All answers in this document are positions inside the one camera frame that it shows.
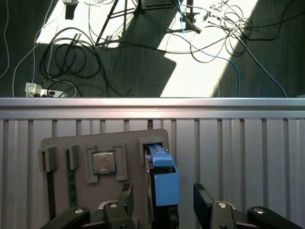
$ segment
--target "cpu processor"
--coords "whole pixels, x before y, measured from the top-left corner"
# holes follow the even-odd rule
[[[116,174],[115,151],[93,152],[92,161],[95,175]]]

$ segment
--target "gray slot holder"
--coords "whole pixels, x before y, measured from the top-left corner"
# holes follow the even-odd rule
[[[78,145],[69,146],[69,147],[65,148],[65,150],[69,151],[70,169],[75,170],[79,166]]]
[[[43,172],[51,172],[57,168],[56,147],[46,147],[38,150],[39,168]]]
[[[144,165],[144,145],[147,144],[157,144],[157,143],[162,143],[163,148],[168,149],[168,145],[167,145],[167,139],[165,140],[164,138],[160,138],[160,137],[140,137],[139,138],[139,152],[140,152],[140,160],[141,160],[141,165]]]
[[[116,179],[127,180],[127,161],[126,161],[126,148],[125,143],[117,143],[114,146],[115,150],[115,157],[116,157],[116,164],[117,164],[117,174]]]
[[[93,159],[92,153],[96,151],[96,146],[89,146],[85,149],[85,173],[86,173],[86,182],[88,184],[97,183],[98,177],[94,174],[93,171]]]
[[[149,229],[146,174],[145,165],[141,164],[141,155],[143,156],[144,144],[154,143],[162,143],[163,147],[168,149],[166,130],[153,129],[42,140],[40,152],[45,152],[44,158],[47,161],[44,173],[56,168],[52,171],[56,214],[69,208],[65,154],[69,150],[71,169],[77,168],[75,182],[79,206],[87,207],[94,212],[101,203],[117,199],[124,183],[133,183],[133,217],[139,218],[138,229]],[[107,150],[114,150],[116,153],[117,174],[97,177],[93,174],[92,153]],[[42,154],[40,153],[41,167],[43,167]]]

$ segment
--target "gray fixture plate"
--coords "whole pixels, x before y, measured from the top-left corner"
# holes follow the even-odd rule
[[[67,149],[71,152],[71,149],[74,148],[73,154],[78,152],[79,159],[79,166],[75,168],[78,205],[95,211],[102,202],[116,200],[123,183],[133,183],[133,216],[139,217],[139,228],[149,228],[145,165],[141,163],[140,157],[140,147],[143,142],[161,142],[163,147],[168,149],[167,131],[154,129],[44,139],[41,142],[40,152],[56,148],[57,168],[53,170],[56,213],[69,208],[65,153]],[[104,175],[96,177],[97,183],[88,182],[86,171],[88,149],[97,148],[99,151],[103,151],[121,145],[125,145],[128,179],[119,181],[120,179],[118,180],[116,175]]]

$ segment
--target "power strip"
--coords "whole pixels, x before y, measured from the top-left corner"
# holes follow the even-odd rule
[[[47,95],[48,89],[43,89],[41,85],[36,83],[25,84],[25,97],[59,97],[63,92],[49,90],[49,96]],[[63,93],[61,98],[68,97],[67,93]]]

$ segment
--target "tripod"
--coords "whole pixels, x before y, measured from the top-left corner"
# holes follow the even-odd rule
[[[177,2],[178,0],[169,0],[171,3],[170,4],[161,4],[161,5],[148,5],[148,6],[143,6],[142,5],[142,0],[137,0],[138,5],[135,8],[130,8],[130,9],[126,9],[126,10],[122,10],[119,12],[114,12],[115,7],[117,6],[119,0],[114,0],[113,6],[107,16],[107,19],[103,25],[103,28],[100,32],[99,37],[97,38],[96,42],[95,42],[95,46],[99,46],[99,42],[100,39],[109,23],[109,20],[112,18],[117,18],[117,17],[121,17],[127,14],[131,14],[131,13],[142,13],[145,12],[147,10],[165,10],[165,9],[171,9],[171,8],[176,8],[178,10],[178,12],[181,14],[181,16],[183,17],[185,23],[189,26],[190,29],[192,30],[196,30],[198,32],[201,32],[201,29],[199,29],[198,27],[196,27],[190,20],[189,18],[180,11],[180,7],[179,7],[179,3]],[[187,0],[188,5],[192,5],[193,4],[193,0]]]

